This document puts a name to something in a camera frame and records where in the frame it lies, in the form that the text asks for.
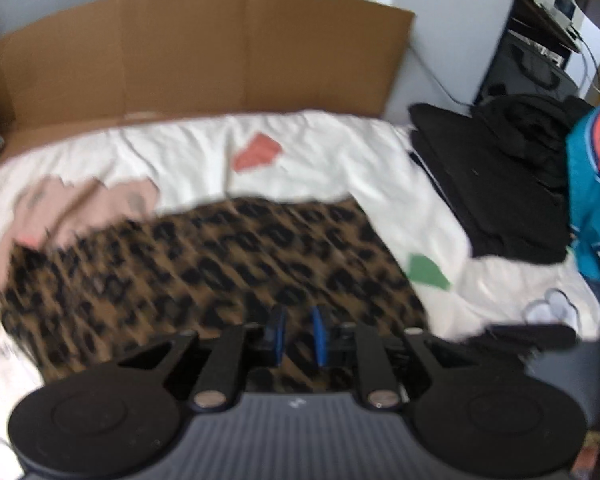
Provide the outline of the cream cartoon bear bedsheet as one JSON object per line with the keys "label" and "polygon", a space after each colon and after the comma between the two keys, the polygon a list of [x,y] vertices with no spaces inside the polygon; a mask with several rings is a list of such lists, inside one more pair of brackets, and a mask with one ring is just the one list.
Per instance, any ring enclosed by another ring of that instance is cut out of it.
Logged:
{"label": "cream cartoon bear bedsheet", "polygon": [[122,221],[242,197],[358,202],[425,309],[381,335],[334,322],[318,367],[346,388],[253,390],[263,324],[162,335],[46,382],[0,315],[0,479],[574,479],[581,404],[533,373],[538,356],[474,348],[490,325],[600,333],[566,256],[474,260],[414,159],[376,119],[301,112],[101,126],[0,161],[0,291],[12,250],[66,248]]}

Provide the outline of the black bag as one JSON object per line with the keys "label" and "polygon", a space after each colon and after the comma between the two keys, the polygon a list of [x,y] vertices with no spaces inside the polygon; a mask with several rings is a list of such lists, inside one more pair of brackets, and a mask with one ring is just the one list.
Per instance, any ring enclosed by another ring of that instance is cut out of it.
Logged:
{"label": "black bag", "polygon": [[574,96],[499,96],[461,115],[410,107],[414,159],[468,236],[475,258],[565,260],[567,136],[592,106]]}

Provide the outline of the leopard print skirt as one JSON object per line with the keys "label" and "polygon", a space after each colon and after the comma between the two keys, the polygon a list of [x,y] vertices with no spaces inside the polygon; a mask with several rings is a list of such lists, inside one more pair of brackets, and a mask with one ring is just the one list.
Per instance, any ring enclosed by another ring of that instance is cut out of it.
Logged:
{"label": "leopard print skirt", "polygon": [[0,291],[6,333],[46,382],[193,330],[287,313],[286,353],[258,368],[253,390],[310,392],[350,385],[311,361],[311,311],[362,322],[381,335],[425,327],[411,283],[353,198],[276,203],[259,197],[205,204],[144,222],[122,221],[66,248],[12,250]]}

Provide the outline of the brown cardboard sheet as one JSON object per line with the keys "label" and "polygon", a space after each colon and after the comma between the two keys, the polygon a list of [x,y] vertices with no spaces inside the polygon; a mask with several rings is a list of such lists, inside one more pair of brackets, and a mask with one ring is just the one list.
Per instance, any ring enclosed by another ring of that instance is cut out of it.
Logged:
{"label": "brown cardboard sheet", "polygon": [[0,132],[386,107],[414,14],[367,0],[98,0],[0,38]]}

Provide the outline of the teal printed garment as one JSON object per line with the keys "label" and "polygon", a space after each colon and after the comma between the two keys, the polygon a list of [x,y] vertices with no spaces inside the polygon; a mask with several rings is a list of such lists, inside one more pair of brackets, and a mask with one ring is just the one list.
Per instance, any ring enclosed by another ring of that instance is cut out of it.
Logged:
{"label": "teal printed garment", "polygon": [[567,138],[570,228],[579,271],[600,281],[600,106]]}

